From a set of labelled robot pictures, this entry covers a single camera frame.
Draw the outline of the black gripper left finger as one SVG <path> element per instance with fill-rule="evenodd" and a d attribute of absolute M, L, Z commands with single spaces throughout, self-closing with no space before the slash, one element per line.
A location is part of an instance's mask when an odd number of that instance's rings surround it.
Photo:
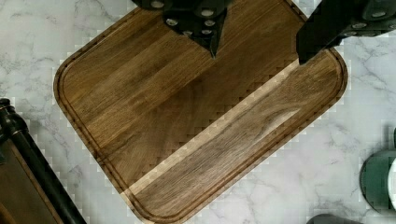
<path fill-rule="evenodd" d="M 227 8 L 233 0 L 132 0 L 145 10 L 160 10 L 163 23 L 216 58 Z"/>

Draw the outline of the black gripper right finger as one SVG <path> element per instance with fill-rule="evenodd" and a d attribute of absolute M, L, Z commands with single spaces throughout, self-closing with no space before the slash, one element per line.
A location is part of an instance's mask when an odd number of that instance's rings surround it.
<path fill-rule="evenodd" d="M 374 37 L 395 30 L 396 0 L 322 0 L 296 35 L 299 63 L 351 36 Z"/>

